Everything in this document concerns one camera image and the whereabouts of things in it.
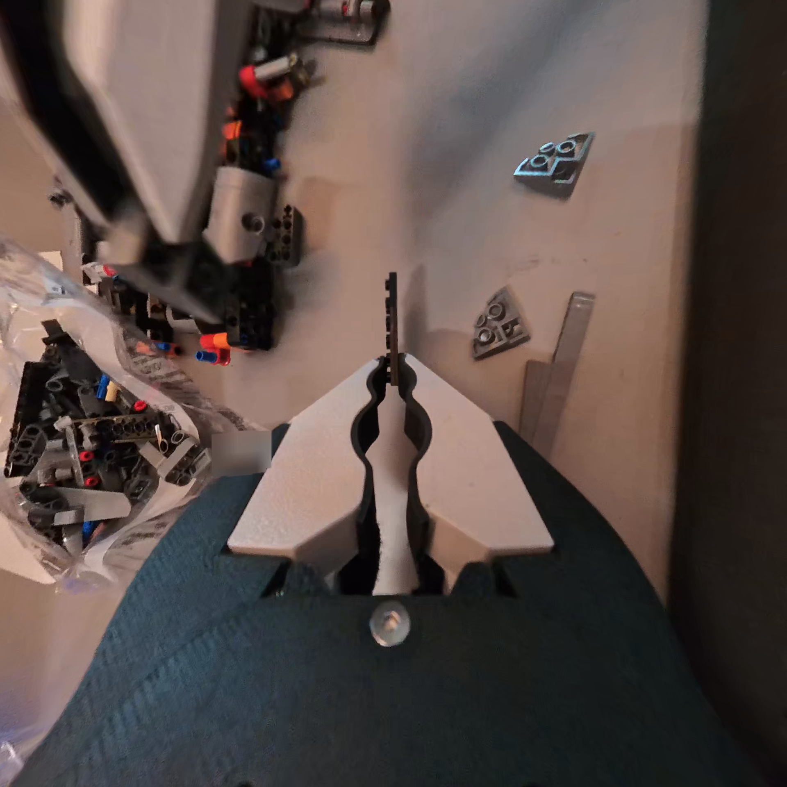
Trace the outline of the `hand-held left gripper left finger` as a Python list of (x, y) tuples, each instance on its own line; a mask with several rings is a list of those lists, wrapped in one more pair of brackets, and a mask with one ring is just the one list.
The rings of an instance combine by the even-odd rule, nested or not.
[(381, 537), (367, 452), (388, 364), (373, 359), (292, 418), (227, 546), (338, 579), (377, 579)]

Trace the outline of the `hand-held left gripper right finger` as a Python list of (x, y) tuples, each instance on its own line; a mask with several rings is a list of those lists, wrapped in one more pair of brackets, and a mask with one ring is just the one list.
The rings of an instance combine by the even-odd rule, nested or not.
[(408, 470), (406, 524), (417, 566), (548, 553), (554, 540), (491, 416), (409, 353), (401, 355)]

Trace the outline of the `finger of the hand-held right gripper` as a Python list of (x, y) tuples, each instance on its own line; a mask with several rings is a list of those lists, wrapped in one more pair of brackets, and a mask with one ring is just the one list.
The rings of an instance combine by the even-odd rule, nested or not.
[(199, 231), (252, 3), (66, 3), (66, 56), (163, 241)]
[(120, 147), (65, 51), (65, 2), (2, 1), (2, 56), (21, 109), (67, 195), (119, 248), (146, 248), (150, 221)]

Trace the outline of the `black studded lego plate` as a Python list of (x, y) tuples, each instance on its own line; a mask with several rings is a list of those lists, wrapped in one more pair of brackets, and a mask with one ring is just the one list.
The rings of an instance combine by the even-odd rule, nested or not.
[(385, 281), (385, 324), (387, 381), (394, 388), (399, 385), (398, 342), (398, 274), (391, 271)]

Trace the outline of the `clear bag of grey parts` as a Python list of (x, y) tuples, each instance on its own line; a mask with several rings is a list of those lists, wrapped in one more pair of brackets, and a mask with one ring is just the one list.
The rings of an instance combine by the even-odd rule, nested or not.
[(267, 430), (5, 235), (1, 318), (3, 573), (127, 585), (214, 478), (269, 464)]

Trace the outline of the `long grey lego beam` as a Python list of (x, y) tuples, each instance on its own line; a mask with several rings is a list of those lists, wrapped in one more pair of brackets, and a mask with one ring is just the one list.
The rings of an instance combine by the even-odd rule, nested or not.
[(551, 359), (526, 362), (519, 436), (544, 459), (555, 445), (595, 300), (591, 293), (574, 292)]

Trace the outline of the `partly built lego car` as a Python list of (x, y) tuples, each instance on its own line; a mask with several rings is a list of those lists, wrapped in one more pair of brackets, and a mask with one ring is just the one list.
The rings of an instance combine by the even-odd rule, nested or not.
[(119, 248), (102, 236), (106, 268), (193, 320), (205, 335), (203, 353), (221, 356), (271, 349), (275, 272), (300, 261), (300, 215), (278, 206), (276, 146), (288, 105), (313, 74), (298, 50), (298, 25), (312, 2), (251, 3), (197, 236), (165, 242), (148, 216), (146, 248)]

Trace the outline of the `dark grey lego wedge plate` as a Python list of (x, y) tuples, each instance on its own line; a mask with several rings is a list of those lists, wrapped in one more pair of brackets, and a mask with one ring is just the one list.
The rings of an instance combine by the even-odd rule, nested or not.
[(530, 332), (509, 287), (502, 287), (487, 300), (479, 313), (471, 340), (474, 361), (493, 357), (530, 341)]
[(595, 132), (584, 132), (544, 143), (535, 155), (519, 163), (513, 179), (542, 196), (568, 200), (575, 191), (595, 137)]

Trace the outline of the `grey red lego subassembly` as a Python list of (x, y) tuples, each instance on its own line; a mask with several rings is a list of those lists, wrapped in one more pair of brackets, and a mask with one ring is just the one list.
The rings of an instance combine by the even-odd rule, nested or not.
[(389, 11), (389, 1), (315, 1), (298, 35), (318, 43), (372, 46)]

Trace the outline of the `black dotted edge pad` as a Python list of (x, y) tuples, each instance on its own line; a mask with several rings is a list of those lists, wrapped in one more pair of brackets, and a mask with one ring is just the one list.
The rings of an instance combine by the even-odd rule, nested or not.
[(669, 603), (694, 673), (785, 785), (786, 2), (710, 2)]

